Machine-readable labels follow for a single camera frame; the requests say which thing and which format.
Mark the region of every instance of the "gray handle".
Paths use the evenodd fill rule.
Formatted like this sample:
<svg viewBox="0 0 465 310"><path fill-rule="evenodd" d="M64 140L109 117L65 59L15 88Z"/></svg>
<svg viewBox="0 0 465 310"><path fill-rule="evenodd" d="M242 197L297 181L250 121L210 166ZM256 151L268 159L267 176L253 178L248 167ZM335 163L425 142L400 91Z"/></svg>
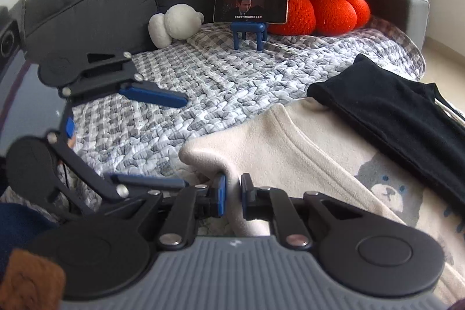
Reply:
<svg viewBox="0 0 465 310"><path fill-rule="evenodd" d="M432 293L371 298L332 280L308 252L274 236L197 237L160 254L130 288L91 302L63 301L61 310L444 310Z"/></svg>

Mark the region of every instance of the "orange pumpkin cushion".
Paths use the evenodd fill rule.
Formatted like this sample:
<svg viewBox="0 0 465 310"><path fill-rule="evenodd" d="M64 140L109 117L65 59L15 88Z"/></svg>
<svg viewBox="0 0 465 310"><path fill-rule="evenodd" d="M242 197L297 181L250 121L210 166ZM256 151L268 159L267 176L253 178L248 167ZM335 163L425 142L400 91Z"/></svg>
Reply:
<svg viewBox="0 0 465 310"><path fill-rule="evenodd" d="M361 28L370 20L371 12L368 3L365 0L346 0L357 14L357 23L355 28Z"/></svg>
<svg viewBox="0 0 465 310"><path fill-rule="evenodd" d="M316 31L326 36L350 32L357 24L357 14L346 0L311 0Z"/></svg>
<svg viewBox="0 0 465 310"><path fill-rule="evenodd" d="M310 0L289 0L286 24L270 24L276 35L310 35L315 31L315 13Z"/></svg>

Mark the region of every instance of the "blue fabric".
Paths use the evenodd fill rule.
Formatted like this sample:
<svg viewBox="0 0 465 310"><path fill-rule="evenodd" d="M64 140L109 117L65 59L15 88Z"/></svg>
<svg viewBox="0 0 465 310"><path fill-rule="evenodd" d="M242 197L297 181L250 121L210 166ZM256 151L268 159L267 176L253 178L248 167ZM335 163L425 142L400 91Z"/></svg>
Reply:
<svg viewBox="0 0 465 310"><path fill-rule="evenodd" d="M73 138L74 134L74 121L72 118L68 117L68 120L66 120L66 135L68 138Z"/></svg>
<svg viewBox="0 0 465 310"><path fill-rule="evenodd" d="M0 203L0 281L13 248L23 248L40 233L56 227L24 205Z"/></svg>

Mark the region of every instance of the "black circular pad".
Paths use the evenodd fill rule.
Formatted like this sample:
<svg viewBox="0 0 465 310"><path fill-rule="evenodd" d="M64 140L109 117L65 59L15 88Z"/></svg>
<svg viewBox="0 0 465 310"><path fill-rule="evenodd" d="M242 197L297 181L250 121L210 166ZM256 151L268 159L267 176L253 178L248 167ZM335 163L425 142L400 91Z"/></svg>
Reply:
<svg viewBox="0 0 465 310"><path fill-rule="evenodd" d="M55 176L57 157L41 140L25 137L15 141L6 155L6 166L8 183L18 195L42 207L55 199L56 188L47 174Z"/></svg>
<svg viewBox="0 0 465 310"><path fill-rule="evenodd" d="M318 257L336 281L380 298L432 290L444 267L441 246L429 235L375 215L336 222Z"/></svg>
<svg viewBox="0 0 465 310"><path fill-rule="evenodd" d="M391 236L374 236L359 244L359 254L368 263L380 267L396 267L412 257L410 245Z"/></svg>
<svg viewBox="0 0 465 310"><path fill-rule="evenodd" d="M72 300L119 291L137 279L150 260L147 242L129 222L100 215L47 231L27 249L64 269L65 298Z"/></svg>
<svg viewBox="0 0 465 310"><path fill-rule="evenodd" d="M51 53L39 66L39 79L45 86L63 87L74 82L82 71L85 54Z"/></svg>

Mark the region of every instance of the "phone screen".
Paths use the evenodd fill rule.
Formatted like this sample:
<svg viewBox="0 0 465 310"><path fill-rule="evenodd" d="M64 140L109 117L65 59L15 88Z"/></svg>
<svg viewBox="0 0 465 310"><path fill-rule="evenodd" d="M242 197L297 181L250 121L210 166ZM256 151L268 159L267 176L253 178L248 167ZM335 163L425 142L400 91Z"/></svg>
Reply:
<svg viewBox="0 0 465 310"><path fill-rule="evenodd" d="M288 0L215 0L213 21L285 24Z"/></svg>

